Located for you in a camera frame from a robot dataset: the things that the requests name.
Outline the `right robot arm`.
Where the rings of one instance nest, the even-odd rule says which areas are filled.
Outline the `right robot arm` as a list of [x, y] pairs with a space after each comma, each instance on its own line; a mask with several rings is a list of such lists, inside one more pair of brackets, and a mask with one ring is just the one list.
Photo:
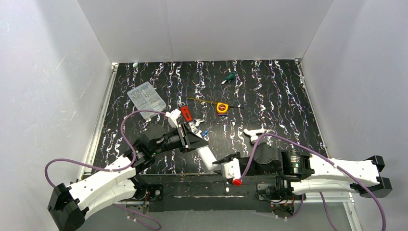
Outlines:
[[391, 191], [389, 178], [381, 177], [385, 167], [381, 156], [374, 155], [363, 161], [329, 158], [315, 154], [281, 150], [261, 142], [252, 158], [239, 152], [212, 162], [214, 171], [230, 183], [239, 186], [243, 173], [248, 176], [271, 177], [271, 183], [258, 183], [260, 201], [280, 203], [305, 193], [349, 192], [369, 198], [385, 198]]

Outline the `white remote control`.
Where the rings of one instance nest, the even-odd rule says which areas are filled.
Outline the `white remote control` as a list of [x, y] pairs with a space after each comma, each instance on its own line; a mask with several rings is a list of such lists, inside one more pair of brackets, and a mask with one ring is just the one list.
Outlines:
[[214, 164], [214, 162], [216, 161], [216, 158], [214, 154], [212, 153], [211, 149], [209, 148], [209, 146], [198, 148], [196, 149], [196, 151], [199, 157], [201, 158], [201, 160], [203, 161], [207, 170], [212, 171], [218, 168], [219, 164]]

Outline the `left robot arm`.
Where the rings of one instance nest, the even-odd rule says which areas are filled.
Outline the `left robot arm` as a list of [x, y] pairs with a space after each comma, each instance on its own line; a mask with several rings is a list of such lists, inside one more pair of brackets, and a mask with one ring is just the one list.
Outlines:
[[116, 202], [135, 197], [142, 201], [160, 201], [163, 186], [149, 185], [140, 173], [155, 162], [155, 155], [178, 149], [181, 152], [196, 150], [208, 170], [217, 166], [208, 141], [200, 133], [190, 131], [187, 123], [165, 132], [160, 125], [150, 125], [133, 143], [133, 153], [124, 154], [90, 177], [65, 186], [54, 187], [48, 212], [58, 230], [76, 231], [95, 212]]

